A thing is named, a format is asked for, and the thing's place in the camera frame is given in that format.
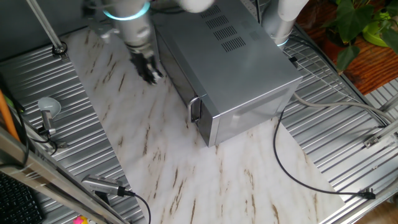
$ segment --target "keyboard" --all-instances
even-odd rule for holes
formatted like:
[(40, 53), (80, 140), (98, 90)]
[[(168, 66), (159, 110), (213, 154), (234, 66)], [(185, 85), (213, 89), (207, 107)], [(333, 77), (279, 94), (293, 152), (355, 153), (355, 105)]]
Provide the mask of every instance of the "keyboard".
[(0, 172), (0, 223), (39, 224), (44, 219), (32, 189)]

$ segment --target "white marble surface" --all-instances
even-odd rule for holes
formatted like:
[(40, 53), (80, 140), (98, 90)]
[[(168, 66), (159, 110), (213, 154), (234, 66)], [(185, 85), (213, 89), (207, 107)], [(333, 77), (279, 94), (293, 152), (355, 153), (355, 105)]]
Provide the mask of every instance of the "white marble surface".
[[(318, 223), (344, 205), (340, 196), (306, 189), (283, 173), (272, 149), (275, 118), (207, 148), (169, 78), (147, 85), (118, 38), (105, 45), (83, 30), (64, 41), (133, 191), (150, 205), (152, 223)], [(283, 126), (277, 150), (293, 176), (333, 190)]]

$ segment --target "microwave handle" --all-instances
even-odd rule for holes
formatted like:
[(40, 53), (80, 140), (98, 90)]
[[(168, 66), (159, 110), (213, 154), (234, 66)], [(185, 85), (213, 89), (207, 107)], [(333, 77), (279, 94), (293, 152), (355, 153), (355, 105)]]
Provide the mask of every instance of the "microwave handle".
[(199, 96), (196, 96), (196, 97), (192, 98), (192, 99), (189, 101), (188, 105), (187, 105), (187, 109), (188, 109), (188, 120), (189, 120), (191, 123), (195, 123), (195, 122), (197, 122), (197, 121), (199, 120), (199, 118), (197, 118), (197, 119), (192, 119), (192, 104), (193, 104), (196, 100), (199, 100), (199, 99), (200, 99), (200, 97), (199, 97)]

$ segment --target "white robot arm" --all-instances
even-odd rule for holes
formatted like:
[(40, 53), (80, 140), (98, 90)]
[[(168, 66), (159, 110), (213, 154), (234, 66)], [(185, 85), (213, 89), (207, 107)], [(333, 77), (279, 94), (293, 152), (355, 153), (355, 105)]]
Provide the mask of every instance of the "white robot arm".
[[(86, 12), (89, 14), (91, 25), (95, 23), (90, 21), (95, 8), (101, 8), (106, 16), (111, 20), (113, 31), (117, 32), (124, 41), (131, 54), (131, 62), (136, 66), (138, 74), (148, 83), (156, 84), (156, 80), (163, 75), (157, 69), (154, 58), (154, 51), (150, 44), (150, 19), (148, 0), (101, 0), (102, 7), (96, 7), (92, 0), (86, 0)], [(214, 0), (175, 0), (176, 3), (187, 12), (198, 13), (208, 9)]]
[(284, 49), (296, 18), (307, 2), (308, 0), (271, 0), (264, 11), (261, 26), (280, 49)]

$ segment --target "ridged metal surface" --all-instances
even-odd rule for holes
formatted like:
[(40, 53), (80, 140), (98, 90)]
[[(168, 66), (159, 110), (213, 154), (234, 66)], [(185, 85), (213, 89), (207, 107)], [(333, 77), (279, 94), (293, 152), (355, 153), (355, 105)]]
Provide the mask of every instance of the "ridged metal surface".
[[(297, 57), (300, 64), (318, 77), (298, 67), (303, 80), (297, 94), (305, 100), (313, 103), (350, 100), (338, 91), (358, 101), (363, 98), (312, 49), (289, 41), (285, 53)], [(127, 183), (70, 61), (54, 58), (47, 47), (0, 64), (0, 71), (6, 74), (16, 98), (26, 106), (26, 118), (35, 127), (39, 127), (42, 122), (36, 106), (39, 98), (51, 96), (61, 102), (63, 109), (55, 119), (58, 129), (53, 138), (66, 141), (69, 148), (59, 152), (54, 158), (73, 175), (81, 179), (86, 174), (97, 174)], [(387, 88), (391, 94), (398, 90), (398, 82), (394, 84), (394, 88)], [(386, 94), (379, 96), (371, 93), (371, 96), (374, 98), (369, 98), (372, 103), (379, 101), (382, 104), (388, 99)], [(391, 115), (398, 118), (398, 110), (394, 113), (392, 111)], [(375, 193), (379, 193), (398, 178), (398, 149), (395, 144), (365, 148), (363, 142), (380, 131), (381, 124), (360, 108), (309, 108), (292, 99), (285, 109), (282, 123), (337, 191), (357, 192), (372, 187)], [(41, 194), (39, 197), (47, 214), (45, 223), (70, 223), (76, 216), (75, 212), (52, 199)], [(341, 220), (346, 213), (366, 203), (366, 200), (357, 197), (342, 196), (342, 199), (346, 205), (322, 223)], [(380, 197), (373, 200), (368, 207), (374, 207), (384, 199)], [(135, 220), (142, 217), (133, 198), (113, 197), (111, 205), (123, 217)], [(351, 220), (359, 218), (368, 210), (362, 209), (355, 213)]]
[[(118, 179), (129, 185), (108, 138), (98, 120), (71, 61), (54, 57), (45, 47), (0, 63), (14, 97), (26, 108), (24, 117), (36, 128), (42, 118), (37, 101), (49, 96), (62, 106), (54, 119), (57, 133), (54, 141), (65, 141), (68, 149), (59, 149), (53, 156), (78, 180), (88, 174)], [(37, 194), (46, 220), (44, 223), (71, 223), (77, 213), (66, 206)], [(125, 219), (141, 222), (143, 215), (135, 198), (109, 198), (111, 206)]]
[[(352, 91), (311, 48), (289, 41), (284, 51), (297, 57), (298, 63), (314, 74), (298, 66), (303, 80), (296, 93), (304, 100), (312, 103), (352, 101), (344, 96), (349, 95), (360, 101), (362, 96)], [(365, 140), (381, 130), (381, 124), (361, 108), (310, 108), (292, 98), (285, 109), (282, 124), (338, 192), (357, 192), (370, 187), (377, 194), (398, 178), (398, 148), (393, 140), (370, 149), (364, 146)], [(349, 195), (341, 198), (346, 205), (322, 223), (344, 218), (344, 214), (366, 202)], [(381, 199), (373, 200), (372, 206), (381, 202)], [(368, 210), (362, 210), (355, 217), (359, 218), (366, 212)]]
[[(386, 83), (377, 90), (372, 91), (365, 97), (377, 108), (380, 108), (384, 103), (390, 100), (393, 96), (398, 94), (398, 78)], [(394, 119), (398, 119), (398, 106), (391, 108), (388, 114)]]

